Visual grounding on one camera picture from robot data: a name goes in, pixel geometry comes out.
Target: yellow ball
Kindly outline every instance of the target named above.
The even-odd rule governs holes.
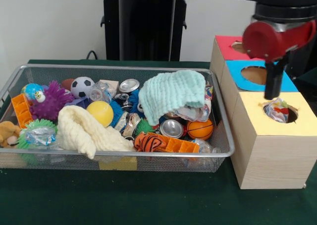
[[[113,120],[113,110],[111,106],[104,101],[94,101],[88,107],[87,111],[104,127],[108,127]]]

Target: wire basket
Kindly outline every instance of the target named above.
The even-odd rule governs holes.
[[[142,86],[146,80],[159,73],[178,71],[177,68],[145,68],[118,66],[36,65],[19,67],[0,91],[2,115],[0,121],[17,123],[10,97],[20,94],[29,83],[48,85],[52,80],[61,82],[67,78],[88,76],[95,82],[100,79],[122,82],[135,78]],[[23,169],[80,169],[80,170],[141,170],[141,171],[199,171],[215,172],[226,157],[234,152],[234,143],[221,98],[219,86],[213,73],[206,69],[191,69],[201,73],[209,85],[214,86],[211,118],[215,123],[209,139],[221,153],[146,153],[146,152],[96,152],[93,160],[77,151],[7,149],[0,148],[0,168]]]

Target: red box top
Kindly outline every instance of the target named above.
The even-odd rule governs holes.
[[[235,42],[242,42],[241,36],[216,36],[216,40],[224,60],[262,60],[259,58],[251,59],[246,53],[233,49],[232,45]]]

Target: black cable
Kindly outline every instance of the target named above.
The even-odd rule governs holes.
[[[96,59],[96,60],[98,60],[97,54],[96,54],[96,53],[95,53],[95,51],[93,51],[93,50],[91,50],[91,51],[88,53],[88,55],[87,55],[86,59],[87,59],[87,60],[89,59],[89,57],[90,57],[91,53],[92,53],[92,54],[94,54],[95,59]]]

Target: wooden box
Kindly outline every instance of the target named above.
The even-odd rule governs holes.
[[[269,118],[263,107],[264,85],[241,82],[242,65],[264,66],[231,48],[237,37],[216,37],[211,70],[217,75],[236,151],[231,157],[241,189],[303,188],[317,159],[317,118],[287,75],[284,99],[298,116],[292,123]]]

